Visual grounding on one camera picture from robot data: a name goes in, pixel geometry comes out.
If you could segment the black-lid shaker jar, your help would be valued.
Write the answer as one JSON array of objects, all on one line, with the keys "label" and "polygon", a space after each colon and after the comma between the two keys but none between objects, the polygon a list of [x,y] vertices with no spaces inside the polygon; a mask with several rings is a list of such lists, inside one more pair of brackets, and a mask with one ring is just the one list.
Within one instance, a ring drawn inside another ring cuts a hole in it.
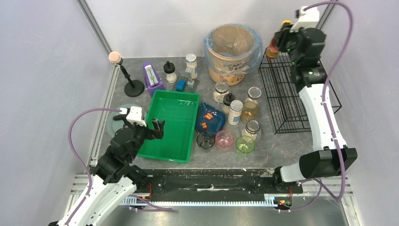
[{"label": "black-lid shaker jar", "polygon": [[167,61],[163,65],[163,69],[164,69],[164,72],[166,73],[167,82],[175,83],[177,80],[177,74],[175,73],[175,70],[176,70],[175,65],[172,62]]},{"label": "black-lid shaker jar", "polygon": [[222,112],[225,115],[229,114],[231,103],[235,99],[236,99],[236,97],[232,93],[228,93],[228,94],[224,95],[224,97],[223,97],[223,105],[222,105]]}]

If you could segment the tall bead jar silver lid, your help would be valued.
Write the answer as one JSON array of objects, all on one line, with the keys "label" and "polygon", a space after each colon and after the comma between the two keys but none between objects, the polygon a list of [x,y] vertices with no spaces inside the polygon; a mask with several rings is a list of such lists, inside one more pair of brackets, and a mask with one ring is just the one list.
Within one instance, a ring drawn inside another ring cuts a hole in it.
[{"label": "tall bead jar silver lid", "polygon": [[188,54],[186,57],[186,67],[191,68],[191,78],[197,79],[198,76],[198,65],[197,56],[195,54]]}]

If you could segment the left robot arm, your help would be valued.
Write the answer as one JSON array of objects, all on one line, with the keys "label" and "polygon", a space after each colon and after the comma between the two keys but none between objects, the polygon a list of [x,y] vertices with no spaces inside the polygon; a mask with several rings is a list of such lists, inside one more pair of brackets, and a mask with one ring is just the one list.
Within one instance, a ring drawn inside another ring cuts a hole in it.
[{"label": "left robot arm", "polygon": [[146,185],[147,173],[132,162],[146,140],[162,139],[164,120],[153,118],[153,128],[142,115],[117,130],[105,154],[88,173],[89,182],[71,210],[51,226],[99,226],[117,206],[138,188]]}]

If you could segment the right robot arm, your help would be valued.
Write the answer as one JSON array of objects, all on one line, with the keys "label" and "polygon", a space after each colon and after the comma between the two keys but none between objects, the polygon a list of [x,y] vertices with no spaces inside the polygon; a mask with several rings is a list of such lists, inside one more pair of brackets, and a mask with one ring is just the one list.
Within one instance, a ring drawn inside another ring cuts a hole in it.
[{"label": "right robot arm", "polygon": [[349,148],[337,126],[332,109],[327,73],[320,64],[326,35],[316,28],[299,28],[284,22],[275,33],[275,47],[288,54],[290,76],[305,107],[311,127],[313,151],[302,155],[297,163],[277,167],[275,185],[286,185],[312,178],[340,176],[357,159],[355,148]]}]

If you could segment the green plastic tray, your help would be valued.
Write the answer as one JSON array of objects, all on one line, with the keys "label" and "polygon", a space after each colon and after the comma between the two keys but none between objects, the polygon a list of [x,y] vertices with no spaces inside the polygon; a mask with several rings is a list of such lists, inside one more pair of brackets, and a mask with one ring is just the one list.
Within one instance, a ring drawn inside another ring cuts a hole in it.
[{"label": "green plastic tray", "polygon": [[200,95],[197,93],[154,91],[147,121],[153,128],[152,119],[164,120],[164,136],[162,139],[145,141],[138,156],[187,163],[199,104]]}]

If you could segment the black stand wooden ball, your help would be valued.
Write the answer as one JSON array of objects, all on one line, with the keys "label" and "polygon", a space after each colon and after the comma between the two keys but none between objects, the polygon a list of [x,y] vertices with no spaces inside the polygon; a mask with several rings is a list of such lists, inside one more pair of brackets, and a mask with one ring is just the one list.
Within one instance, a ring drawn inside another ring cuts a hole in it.
[{"label": "black stand wooden ball", "polygon": [[127,72],[126,68],[122,65],[123,58],[119,52],[112,51],[108,55],[109,61],[118,65],[124,77],[127,79],[127,84],[124,87],[124,92],[128,97],[138,97],[144,92],[144,84],[140,80],[131,80],[130,74]]}]

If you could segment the purple metronome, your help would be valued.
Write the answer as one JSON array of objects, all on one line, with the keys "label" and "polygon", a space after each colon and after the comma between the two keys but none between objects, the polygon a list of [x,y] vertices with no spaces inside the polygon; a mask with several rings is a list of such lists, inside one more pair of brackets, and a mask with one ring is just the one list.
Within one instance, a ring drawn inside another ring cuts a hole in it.
[{"label": "purple metronome", "polygon": [[153,97],[156,90],[165,90],[165,86],[151,62],[143,63],[143,74],[150,97]]}]

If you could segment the blue lego brick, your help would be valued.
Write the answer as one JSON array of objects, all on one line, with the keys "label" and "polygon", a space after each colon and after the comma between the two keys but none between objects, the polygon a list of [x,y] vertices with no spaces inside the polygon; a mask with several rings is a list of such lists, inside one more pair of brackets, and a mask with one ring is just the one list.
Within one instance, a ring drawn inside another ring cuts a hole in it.
[{"label": "blue lego brick", "polygon": [[176,91],[181,91],[181,92],[183,92],[185,86],[186,86],[186,81],[184,81],[184,80],[179,80],[179,81],[177,82],[177,85],[176,85]]}]

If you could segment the dark blue plate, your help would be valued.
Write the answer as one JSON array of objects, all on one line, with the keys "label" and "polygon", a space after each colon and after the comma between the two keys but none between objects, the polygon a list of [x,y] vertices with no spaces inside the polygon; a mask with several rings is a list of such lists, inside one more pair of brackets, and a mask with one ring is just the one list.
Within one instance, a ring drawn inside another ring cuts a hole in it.
[{"label": "dark blue plate", "polygon": [[215,135],[223,130],[225,124],[226,116],[222,111],[205,102],[200,103],[195,121],[199,133],[207,131]]}]

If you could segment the grey lego tower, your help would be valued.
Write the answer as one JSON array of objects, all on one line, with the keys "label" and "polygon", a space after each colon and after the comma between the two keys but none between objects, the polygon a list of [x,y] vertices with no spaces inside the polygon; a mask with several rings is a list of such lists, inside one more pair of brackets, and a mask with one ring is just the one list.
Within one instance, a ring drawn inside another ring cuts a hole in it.
[{"label": "grey lego tower", "polygon": [[192,78],[192,68],[191,67],[186,67],[185,73],[187,75],[188,81],[187,81],[187,86],[192,88],[194,85],[194,80]]}]

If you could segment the grey lego baseplate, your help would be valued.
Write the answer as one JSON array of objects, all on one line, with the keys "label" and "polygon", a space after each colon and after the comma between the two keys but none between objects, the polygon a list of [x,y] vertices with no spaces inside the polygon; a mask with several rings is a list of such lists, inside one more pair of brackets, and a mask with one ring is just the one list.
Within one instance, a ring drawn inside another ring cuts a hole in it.
[{"label": "grey lego baseplate", "polygon": [[183,77],[183,76],[178,76],[178,77],[177,77],[177,80],[176,80],[176,82],[174,83],[174,85],[173,85],[173,87],[172,87],[172,90],[173,90],[173,91],[176,91],[176,85],[177,85],[177,82],[178,82],[179,80],[184,80],[184,81],[186,81],[186,86],[185,86],[183,92],[191,92],[191,93],[195,93],[195,92],[196,92],[196,89],[197,89],[198,84],[199,84],[199,80],[194,80],[194,85],[193,85],[192,88],[190,88],[190,87],[187,86],[188,78],[187,78],[187,77]]}]

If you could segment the glass rice jar left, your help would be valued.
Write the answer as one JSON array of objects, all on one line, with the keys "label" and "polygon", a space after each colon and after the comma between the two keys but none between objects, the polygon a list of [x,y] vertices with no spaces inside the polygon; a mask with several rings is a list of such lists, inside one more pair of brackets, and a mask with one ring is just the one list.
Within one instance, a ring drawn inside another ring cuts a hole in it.
[{"label": "glass rice jar left", "polygon": [[225,81],[220,81],[215,84],[215,91],[213,92],[214,100],[217,103],[222,103],[224,96],[229,93],[229,85]]}]

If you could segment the green glass cup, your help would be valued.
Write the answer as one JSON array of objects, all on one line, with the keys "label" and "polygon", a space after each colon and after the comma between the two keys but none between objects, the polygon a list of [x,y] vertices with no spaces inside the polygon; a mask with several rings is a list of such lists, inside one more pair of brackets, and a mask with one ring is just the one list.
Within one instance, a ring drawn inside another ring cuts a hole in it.
[{"label": "green glass cup", "polygon": [[255,148],[255,141],[249,136],[240,136],[236,140],[237,154],[240,156],[246,156],[253,152]]}]

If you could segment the amber glass cup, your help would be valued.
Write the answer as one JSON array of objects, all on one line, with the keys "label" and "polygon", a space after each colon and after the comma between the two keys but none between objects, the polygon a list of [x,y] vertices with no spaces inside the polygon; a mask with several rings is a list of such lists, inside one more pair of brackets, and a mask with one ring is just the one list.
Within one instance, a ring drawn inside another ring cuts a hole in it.
[{"label": "amber glass cup", "polygon": [[256,103],[247,101],[243,105],[241,120],[247,122],[254,119],[259,113],[259,107]]}]

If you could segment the glass rice jar front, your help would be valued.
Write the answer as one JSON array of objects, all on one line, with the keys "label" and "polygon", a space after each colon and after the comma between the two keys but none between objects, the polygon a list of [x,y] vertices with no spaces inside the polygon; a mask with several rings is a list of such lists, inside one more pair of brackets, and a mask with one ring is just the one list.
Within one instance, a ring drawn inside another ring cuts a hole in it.
[{"label": "glass rice jar front", "polygon": [[261,128],[260,124],[256,120],[249,120],[246,122],[244,129],[241,131],[242,136],[248,136],[254,141],[261,138]]}]

